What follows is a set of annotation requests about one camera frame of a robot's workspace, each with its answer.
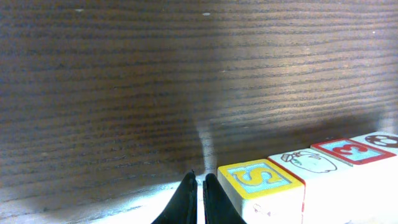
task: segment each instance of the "wood grain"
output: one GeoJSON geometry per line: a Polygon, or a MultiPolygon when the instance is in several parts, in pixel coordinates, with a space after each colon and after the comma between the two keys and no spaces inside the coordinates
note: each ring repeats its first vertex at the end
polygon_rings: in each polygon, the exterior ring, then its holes
{"type": "Polygon", "coordinates": [[[0,222],[139,213],[191,169],[398,132],[397,36],[393,0],[0,0],[0,222]]]}

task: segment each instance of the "red border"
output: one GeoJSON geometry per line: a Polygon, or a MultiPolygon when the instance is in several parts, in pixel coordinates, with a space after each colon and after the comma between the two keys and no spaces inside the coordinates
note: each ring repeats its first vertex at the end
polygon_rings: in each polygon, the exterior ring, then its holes
{"type": "Polygon", "coordinates": [[[347,138],[342,138],[342,139],[336,139],[336,140],[327,141],[327,142],[316,143],[316,144],[313,144],[313,145],[311,145],[311,146],[314,147],[314,148],[316,148],[316,149],[321,150],[322,152],[331,154],[331,155],[333,155],[333,156],[335,156],[335,157],[337,157],[337,158],[340,158],[340,159],[342,159],[342,160],[344,160],[344,161],[350,162],[350,163],[352,163],[352,164],[354,164],[354,165],[363,165],[363,164],[367,164],[367,163],[370,163],[370,162],[375,162],[375,161],[379,161],[379,160],[381,160],[381,159],[387,159],[387,158],[396,156],[394,153],[387,152],[387,151],[384,151],[384,150],[382,150],[382,149],[378,149],[378,148],[376,148],[376,147],[369,146],[369,145],[367,145],[367,144],[362,144],[362,143],[360,143],[360,142],[357,142],[357,141],[354,141],[354,140],[351,140],[351,139],[347,139],[347,138]],[[329,151],[329,150],[327,150],[327,149],[321,147],[321,145],[329,144],[329,143],[337,142],[337,141],[350,141],[350,142],[352,142],[352,143],[354,143],[354,144],[358,144],[358,145],[360,145],[360,146],[365,146],[365,147],[368,147],[368,148],[370,148],[370,149],[373,149],[373,150],[375,150],[375,151],[377,151],[377,152],[381,152],[382,154],[381,154],[380,156],[375,156],[375,157],[363,159],[363,160],[360,160],[360,161],[353,161],[353,160],[348,159],[347,157],[342,156],[342,155],[340,155],[340,154],[338,154],[338,153],[336,153],[336,152],[329,151]]]}

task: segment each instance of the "alphabet block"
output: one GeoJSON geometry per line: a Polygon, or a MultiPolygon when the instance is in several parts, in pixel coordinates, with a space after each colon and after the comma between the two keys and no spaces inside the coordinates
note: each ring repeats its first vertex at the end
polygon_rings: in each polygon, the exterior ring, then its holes
{"type": "Polygon", "coordinates": [[[300,149],[268,159],[305,184],[303,224],[348,223],[352,216],[345,183],[351,166],[313,149],[300,149]]]}
{"type": "Polygon", "coordinates": [[[266,159],[218,168],[218,180],[247,223],[301,224],[304,185],[266,159]]]}
{"type": "Polygon", "coordinates": [[[368,146],[351,139],[337,139],[311,145],[312,149],[324,152],[349,166],[360,166],[394,157],[391,152],[368,146]]]}
{"type": "Polygon", "coordinates": [[[377,131],[351,138],[362,144],[398,154],[398,135],[377,131]]]}
{"type": "Polygon", "coordinates": [[[392,206],[389,202],[398,199],[394,190],[398,181],[388,172],[398,169],[397,156],[394,153],[352,139],[322,142],[312,145],[311,148],[353,167],[350,182],[345,183],[350,189],[347,191],[353,208],[353,218],[377,215],[392,206]]]}

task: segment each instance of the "yellow border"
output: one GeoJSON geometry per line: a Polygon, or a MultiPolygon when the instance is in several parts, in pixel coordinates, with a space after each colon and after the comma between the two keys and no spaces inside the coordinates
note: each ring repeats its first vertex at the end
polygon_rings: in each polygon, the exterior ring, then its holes
{"type": "Polygon", "coordinates": [[[218,168],[218,170],[225,176],[225,178],[228,180],[228,182],[236,189],[236,191],[240,194],[240,196],[242,196],[243,199],[254,199],[257,197],[275,194],[278,192],[282,192],[285,190],[303,186],[303,183],[301,183],[299,180],[294,178],[292,175],[288,174],[286,171],[284,171],[283,169],[281,169],[280,167],[273,164],[271,161],[269,161],[267,159],[258,159],[255,161],[241,162],[241,163],[237,163],[237,164],[221,166],[218,168]],[[291,183],[274,188],[274,189],[266,189],[266,190],[262,190],[262,191],[259,191],[256,193],[249,194],[245,191],[245,189],[242,187],[242,185],[238,181],[236,181],[235,178],[228,172],[228,169],[231,169],[231,168],[245,167],[245,166],[250,166],[250,165],[255,165],[255,164],[260,164],[260,163],[265,163],[266,165],[272,167],[278,173],[283,175],[283,177],[285,177],[286,179],[291,181],[291,183]]]}

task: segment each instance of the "cartoon animal drawing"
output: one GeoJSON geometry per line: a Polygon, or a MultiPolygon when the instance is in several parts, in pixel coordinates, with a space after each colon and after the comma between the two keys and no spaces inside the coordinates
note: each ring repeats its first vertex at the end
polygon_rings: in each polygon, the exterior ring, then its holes
{"type": "Polygon", "coordinates": [[[398,137],[395,136],[373,135],[367,136],[365,140],[377,146],[398,148],[398,137]]]}

